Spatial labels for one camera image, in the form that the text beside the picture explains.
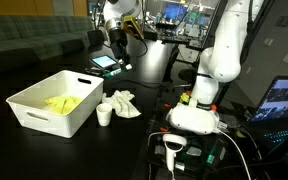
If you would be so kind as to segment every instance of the crumpled white cloth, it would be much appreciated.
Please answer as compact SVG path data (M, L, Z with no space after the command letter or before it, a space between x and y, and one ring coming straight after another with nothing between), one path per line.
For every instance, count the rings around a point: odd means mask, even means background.
M103 93L102 102L109 103L118 116L123 118L133 118L139 116L141 113L130 102L135 96L129 91L115 91L112 97L106 97Z

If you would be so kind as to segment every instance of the computer monitor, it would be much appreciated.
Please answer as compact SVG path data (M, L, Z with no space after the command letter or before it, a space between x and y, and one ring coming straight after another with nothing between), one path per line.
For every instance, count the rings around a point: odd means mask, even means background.
M249 121L288 119L288 76L277 76Z
M179 20L181 21L187 11L187 7L184 7L181 4L175 4L175 3L166 3L164 15L166 19L173 19L173 20Z

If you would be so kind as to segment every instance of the black table surface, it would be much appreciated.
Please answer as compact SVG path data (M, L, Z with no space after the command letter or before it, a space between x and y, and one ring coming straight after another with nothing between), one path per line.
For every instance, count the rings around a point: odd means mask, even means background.
M129 40L133 69L104 80L109 95L116 89L134 93L142 115L113 115L109 127L100 127L94 111L69 139L22 127L5 100L61 70L84 72L90 57L114 57L109 48L87 48L0 74L0 179L130 179L172 48L146 43L148 52L137 57L145 47Z

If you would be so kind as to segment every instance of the white plastic bin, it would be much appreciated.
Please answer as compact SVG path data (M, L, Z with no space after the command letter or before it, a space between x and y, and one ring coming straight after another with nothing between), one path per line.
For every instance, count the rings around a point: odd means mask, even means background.
M9 97L6 102L22 126L70 138L100 103L102 94L102 78L65 70ZM44 102L55 96L75 96L82 101L67 114L56 114Z

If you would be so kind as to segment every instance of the tablet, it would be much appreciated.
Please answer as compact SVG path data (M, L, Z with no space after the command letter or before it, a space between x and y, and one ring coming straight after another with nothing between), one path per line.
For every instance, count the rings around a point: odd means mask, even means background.
M114 59L112 59L107 55L92 58L90 59L90 61L101 69L107 69L117 64L117 62Z

